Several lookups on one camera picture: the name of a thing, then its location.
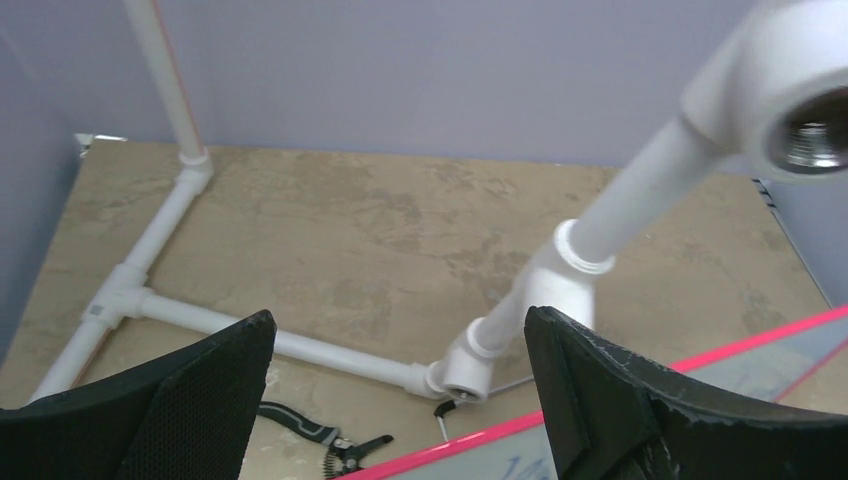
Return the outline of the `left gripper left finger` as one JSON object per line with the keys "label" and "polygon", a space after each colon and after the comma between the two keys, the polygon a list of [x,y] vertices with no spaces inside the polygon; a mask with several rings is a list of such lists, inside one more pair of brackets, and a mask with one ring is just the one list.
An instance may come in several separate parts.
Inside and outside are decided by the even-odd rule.
{"label": "left gripper left finger", "polygon": [[118,374],[2,410],[2,478],[238,478],[276,333],[262,310]]}

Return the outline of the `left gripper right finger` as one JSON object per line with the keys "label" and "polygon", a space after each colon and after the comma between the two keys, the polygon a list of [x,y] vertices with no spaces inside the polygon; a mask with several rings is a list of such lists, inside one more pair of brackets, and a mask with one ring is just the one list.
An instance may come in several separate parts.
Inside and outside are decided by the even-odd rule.
{"label": "left gripper right finger", "polygon": [[532,307],[524,338],[560,479],[843,479],[844,415],[721,389]]}

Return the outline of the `red framed whiteboard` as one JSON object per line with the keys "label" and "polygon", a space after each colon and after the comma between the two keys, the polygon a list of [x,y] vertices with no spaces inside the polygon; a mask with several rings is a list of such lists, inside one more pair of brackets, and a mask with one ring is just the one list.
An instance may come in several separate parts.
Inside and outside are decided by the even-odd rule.
{"label": "red framed whiteboard", "polygon": [[[784,405],[782,397],[847,344],[839,307],[666,366],[709,385]],[[542,409],[361,472],[364,479],[560,479]]]}

